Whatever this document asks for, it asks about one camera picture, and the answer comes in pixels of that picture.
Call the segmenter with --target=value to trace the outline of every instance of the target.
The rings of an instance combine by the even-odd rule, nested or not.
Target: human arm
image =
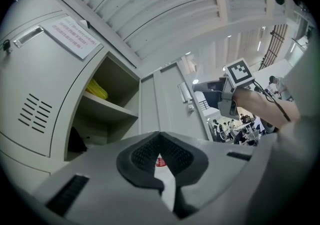
[[[239,87],[234,92],[234,100],[238,107],[244,108],[277,128],[288,123],[280,109],[274,103],[267,101],[262,93]],[[294,102],[280,99],[276,102],[283,108],[291,121],[300,118],[300,113]]]

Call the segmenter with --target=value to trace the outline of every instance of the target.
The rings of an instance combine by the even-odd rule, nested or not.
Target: black slot
[[[37,122],[35,122],[35,121],[33,121],[36,125],[38,125],[38,126],[40,126],[40,127],[43,127],[43,128],[46,128],[44,125],[42,125],[42,124],[39,124],[39,123],[37,123]]]
[[[21,116],[23,116],[25,119],[28,119],[29,121],[31,121],[31,119],[29,117],[27,117],[26,115],[20,113]]]
[[[36,105],[37,106],[37,104],[34,102],[34,101],[32,101],[32,100],[30,100],[29,98],[26,98],[29,102],[31,102],[32,104],[34,104],[34,105]]]
[[[47,115],[45,115],[45,114],[41,113],[40,111],[37,111],[37,113],[39,113],[39,114],[41,114],[42,116],[44,116],[44,117],[48,118],[48,116],[47,116]]]
[[[52,109],[52,107],[50,105],[46,104],[45,102],[41,101],[41,103]]]
[[[64,216],[72,206],[89,178],[75,175],[68,183],[46,204],[46,207],[57,215]]]
[[[31,107],[30,105],[28,105],[28,104],[24,104],[24,105],[26,105],[27,107],[29,107],[30,109],[32,109],[33,111],[35,110],[33,107]]]
[[[242,153],[237,153],[237,152],[229,152],[226,154],[229,157],[235,158],[235,159],[241,159],[244,161],[250,161],[251,155],[248,154],[242,154]]]
[[[27,124],[25,121],[21,120],[20,118],[18,118],[18,120],[22,123],[24,123],[26,126],[29,126],[29,124]]]
[[[29,112],[28,110],[26,110],[25,108],[22,108],[23,111],[27,112],[28,114],[30,114],[31,116],[33,115],[31,112]]]
[[[35,98],[37,101],[39,101],[39,99],[37,97],[34,97],[31,93],[29,93],[29,95],[33,98]]]
[[[35,118],[41,120],[42,122],[45,122],[45,123],[47,122],[47,121],[43,120],[42,118],[40,118],[38,116],[35,116]]]
[[[40,109],[43,109],[44,111],[46,111],[46,112],[48,112],[48,113],[50,113],[50,111],[47,110],[47,109],[45,109],[44,107],[39,106],[39,108],[40,108]]]
[[[40,133],[43,133],[43,134],[45,133],[44,131],[41,131],[41,130],[39,130],[39,129],[37,129],[37,128],[33,127],[33,126],[32,126],[32,129],[34,129],[34,130],[36,130],[36,131],[38,131],[38,132],[40,132]]]

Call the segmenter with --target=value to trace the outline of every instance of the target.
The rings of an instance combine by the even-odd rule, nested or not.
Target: shelf
[[[113,123],[138,117],[137,113],[101,99],[87,91],[81,98],[77,113],[102,123]]]

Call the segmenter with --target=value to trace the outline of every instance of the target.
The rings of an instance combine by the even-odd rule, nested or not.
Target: white paper
[[[159,160],[162,160],[160,154],[158,156],[157,163]],[[161,199],[172,212],[174,210],[176,197],[176,178],[173,176],[167,165],[157,166],[157,163],[155,164],[154,177],[163,182],[164,191],[162,192]]]
[[[100,42],[85,31],[70,16],[41,25],[45,32],[64,45],[75,55],[84,59]]]

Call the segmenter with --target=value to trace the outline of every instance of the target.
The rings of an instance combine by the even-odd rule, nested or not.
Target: locker door
[[[157,70],[147,80],[143,79],[141,82],[142,133],[159,128],[160,131],[174,132],[212,141],[207,121],[205,121],[199,103],[197,103],[190,86],[188,87],[189,93],[193,98],[194,111],[188,111],[188,103],[184,103],[182,100],[178,85],[186,81],[177,63]],[[144,122],[148,121],[148,118],[156,120],[154,119],[155,115],[157,115],[158,120],[155,121],[153,126],[151,126],[150,122]]]
[[[62,103],[85,65],[103,47],[80,59],[42,32],[12,53],[0,51],[0,133],[50,156]]]

